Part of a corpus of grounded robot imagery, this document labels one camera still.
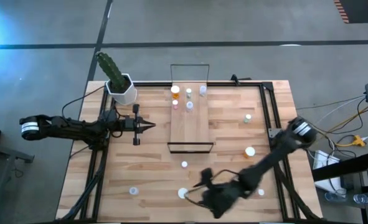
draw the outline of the cactus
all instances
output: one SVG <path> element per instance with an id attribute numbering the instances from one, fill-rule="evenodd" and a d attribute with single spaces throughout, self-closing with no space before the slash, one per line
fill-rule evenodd
<path id="1" fill-rule="evenodd" d="M 99 66 L 110 79 L 110 89 L 113 93 L 124 93 L 130 82 L 121 74 L 119 68 L 109 55 L 103 52 L 95 54 Z"/>

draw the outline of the potted cactus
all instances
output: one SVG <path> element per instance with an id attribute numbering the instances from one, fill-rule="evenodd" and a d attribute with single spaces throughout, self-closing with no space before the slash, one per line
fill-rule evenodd
<path id="1" fill-rule="evenodd" d="M 95 54 L 99 66 L 103 72 L 109 77 L 106 83 L 106 88 L 109 94 L 121 105 L 130 105 L 135 102 L 136 88 L 130 75 L 121 73 L 114 61 L 103 52 Z"/>

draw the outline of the white pot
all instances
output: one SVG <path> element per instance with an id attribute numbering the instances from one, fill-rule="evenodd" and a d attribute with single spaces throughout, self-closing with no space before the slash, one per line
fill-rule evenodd
<path id="1" fill-rule="evenodd" d="M 130 105 L 133 104 L 136 100 L 136 88 L 134 87 L 134 83 L 130 78 L 129 74 L 122 74 L 130 80 L 130 87 L 124 93 L 112 93 L 109 88 L 110 80 L 106 83 L 106 88 L 108 89 L 109 94 L 116 100 L 117 103 L 121 105 Z"/>

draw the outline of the gray concrete floor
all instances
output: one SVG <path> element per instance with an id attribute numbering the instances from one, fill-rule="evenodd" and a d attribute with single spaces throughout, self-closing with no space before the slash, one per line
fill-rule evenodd
<path id="1" fill-rule="evenodd" d="M 0 0 L 0 44 L 95 43 L 106 0 Z M 333 0 L 114 0 L 104 43 L 175 41 L 368 40 L 368 24 L 345 24 Z M 231 74 L 289 80 L 297 107 L 362 95 L 368 83 L 368 45 L 103 49 L 134 80 L 169 80 L 172 63 L 208 63 L 210 80 Z M 35 223 L 55 217 L 72 142 L 25 141 L 19 118 L 60 115 L 82 96 L 93 49 L 0 50 L 0 143 L 35 154 L 12 178 L 0 201 L 0 223 Z M 175 79 L 204 77 L 188 72 Z M 100 69 L 95 80 L 106 80 Z M 317 121 L 337 105 L 299 114 Z M 77 118 L 80 102 L 69 106 Z M 356 103 L 321 122 L 328 129 L 356 112 Z M 368 114 L 356 134 L 368 136 Z M 347 129 L 358 127 L 355 121 Z M 329 152 L 327 142 L 313 149 Z M 357 155 L 365 148 L 350 149 Z M 361 223 L 361 213 L 320 198 L 324 217 Z"/>

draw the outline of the wooden table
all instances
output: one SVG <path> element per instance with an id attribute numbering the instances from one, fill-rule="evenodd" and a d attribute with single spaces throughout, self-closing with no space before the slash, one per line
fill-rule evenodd
<path id="1" fill-rule="evenodd" d="M 289 82 L 272 81 L 283 128 L 296 117 L 295 104 Z M 89 82 L 87 93 L 104 82 Z M 101 104 L 102 90 L 85 98 L 80 119 L 96 120 Z M 236 205 L 222 218 L 213 219 L 212 214 L 177 196 L 178 189 L 191 186 L 200 180 L 199 172 L 207 167 L 214 172 L 222 169 L 239 171 L 255 164 L 270 152 L 260 92 L 254 87 L 211 87 L 207 89 L 209 102 L 209 134 L 215 142 L 210 154 L 171 154 L 167 148 L 170 140 L 171 94 L 166 87 L 138 87 L 137 103 L 140 115 L 156 123 L 156 127 L 140 136 L 141 145 L 133 146 L 133 133 L 123 133 L 121 138 L 112 138 L 109 145 L 103 182 L 98 222 L 261 222 L 281 221 L 273 170 L 268 171 L 259 188 L 261 196 L 253 194 L 249 199 L 240 198 Z M 131 107 L 118 106 L 121 114 L 132 115 Z M 270 118 L 273 121 L 272 109 Z M 243 123 L 245 114 L 252 120 Z M 73 144 L 72 153 L 85 146 Z M 256 150 L 255 156 L 242 156 L 246 147 Z M 86 150 L 71 158 L 60 197 L 57 218 L 64 216 L 84 190 L 87 178 L 90 151 Z M 289 162 L 295 189 L 301 198 L 321 217 L 307 155 L 302 150 L 290 154 Z M 181 162 L 187 161 L 183 169 Z M 232 176 L 223 175 L 217 181 L 228 181 Z M 129 188 L 137 187 L 138 195 L 130 195 Z M 191 195 L 194 200 L 200 195 Z M 291 213 L 290 200 L 285 193 L 286 204 Z M 92 211 L 92 200 L 88 213 Z"/>

